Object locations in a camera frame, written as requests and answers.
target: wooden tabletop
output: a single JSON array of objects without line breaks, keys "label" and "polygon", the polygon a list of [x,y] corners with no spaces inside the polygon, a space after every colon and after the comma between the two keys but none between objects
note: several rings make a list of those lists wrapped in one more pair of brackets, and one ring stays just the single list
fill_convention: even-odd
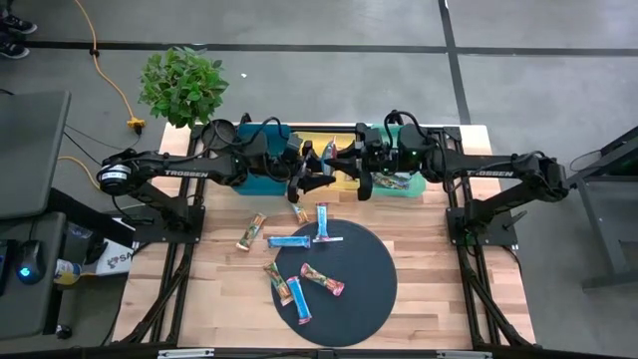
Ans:
[{"label": "wooden tabletop", "polygon": [[[485,126],[460,128],[467,154],[491,154]],[[188,135],[189,130],[167,126],[161,151],[185,154]],[[169,195],[177,195],[179,183],[179,179],[154,180],[154,185]],[[472,179],[472,188],[477,198],[500,191],[497,179]],[[316,201],[330,203],[329,217],[352,220],[377,234],[397,268],[397,299],[390,317],[375,335],[351,348],[471,348],[459,262],[449,244],[444,217],[448,198],[439,184],[427,183],[425,193],[416,198],[373,195],[367,201],[357,201],[352,190],[316,189],[300,199],[310,209],[311,220],[316,218]],[[261,269],[276,255],[276,249],[268,249],[263,238],[289,235],[298,228],[285,197],[239,195],[230,187],[209,181],[204,205],[206,219],[190,270],[179,346],[316,347],[279,317],[272,303],[270,281]],[[235,244],[256,212],[268,218],[250,252],[239,251]],[[129,334],[156,300],[166,248],[166,244],[151,244],[135,256],[114,340]],[[533,342],[516,263],[500,247],[485,247],[484,251],[495,302],[519,333]],[[173,301],[174,296],[167,307],[163,335],[167,333]],[[487,340],[484,309],[481,304],[477,309],[481,333]]]}]

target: teal container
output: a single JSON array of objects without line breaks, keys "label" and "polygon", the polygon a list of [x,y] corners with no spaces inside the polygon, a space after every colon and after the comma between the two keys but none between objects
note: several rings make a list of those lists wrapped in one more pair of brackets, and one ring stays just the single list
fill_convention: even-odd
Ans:
[{"label": "teal container", "polygon": [[[237,127],[237,135],[242,140],[249,140],[250,137],[259,129],[261,124],[244,124]],[[276,124],[266,125],[263,133],[268,138],[268,153],[271,156],[279,156],[286,148],[287,141],[279,136],[279,126]],[[290,136],[290,127],[281,125],[281,133],[283,136]],[[233,189],[243,195],[284,195],[286,193],[286,182],[277,182],[268,176],[255,176],[248,174],[246,182],[242,185],[233,187]]]},{"label": "teal container", "polygon": [[[381,132],[381,138],[384,142],[388,142],[388,135],[383,125],[373,125],[373,129],[379,129]],[[401,126],[390,125],[390,134],[392,135],[394,148],[397,147],[399,141],[399,130]],[[410,178],[409,187],[407,189],[392,189],[386,188],[382,185],[374,184],[372,187],[373,195],[391,195],[391,196],[403,196],[403,197],[418,197],[426,190],[426,180],[421,174],[414,174]]]}]

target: concrete floor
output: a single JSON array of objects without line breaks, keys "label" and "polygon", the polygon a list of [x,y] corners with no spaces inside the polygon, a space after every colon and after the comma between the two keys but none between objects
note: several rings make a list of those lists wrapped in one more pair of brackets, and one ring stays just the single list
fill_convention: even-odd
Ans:
[{"label": "concrete floor", "polygon": [[[436,0],[84,0],[105,41],[218,44],[445,45]],[[632,0],[449,0],[458,46],[636,48]],[[18,0],[17,15],[38,23],[33,39],[89,40],[72,1]],[[160,144],[163,121],[136,104],[138,73],[151,52],[103,51],[105,72],[149,120],[140,150]],[[217,115],[238,120],[276,115],[287,122],[381,122],[395,108],[423,124],[458,124],[445,54],[211,52],[224,60],[230,87]],[[487,125],[495,153],[542,150],[568,164],[638,124],[635,57],[460,56],[473,124]],[[84,50],[35,49],[0,62],[0,88],[16,93],[69,90],[69,124],[115,146],[135,136],[117,93]],[[96,158],[112,150],[75,136]],[[86,160],[72,144],[61,155]],[[55,186],[99,210],[110,199],[73,164]],[[122,205],[132,204],[122,199]],[[535,202],[516,225],[523,281],[537,342],[547,348],[638,357],[638,287],[584,293],[580,281],[604,274],[604,257],[576,192]],[[27,338],[0,351],[98,345],[111,326],[124,281],[88,283],[68,299],[78,333],[65,342]]]}]

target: computer mouse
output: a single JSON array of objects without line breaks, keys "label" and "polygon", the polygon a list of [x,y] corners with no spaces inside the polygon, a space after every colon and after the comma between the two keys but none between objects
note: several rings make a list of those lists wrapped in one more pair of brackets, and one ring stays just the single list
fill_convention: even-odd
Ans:
[{"label": "computer mouse", "polygon": [[18,279],[25,284],[39,282],[46,272],[40,240],[29,239],[20,244],[15,256],[15,269]]}]

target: green plant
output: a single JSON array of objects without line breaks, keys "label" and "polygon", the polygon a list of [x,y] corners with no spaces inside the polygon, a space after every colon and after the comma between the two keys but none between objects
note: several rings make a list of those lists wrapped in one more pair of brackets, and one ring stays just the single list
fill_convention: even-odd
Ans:
[{"label": "green plant", "polygon": [[168,49],[163,58],[154,54],[142,71],[140,102],[151,106],[151,116],[162,115],[176,128],[207,124],[228,87],[219,77],[222,70],[221,60],[189,48]]}]

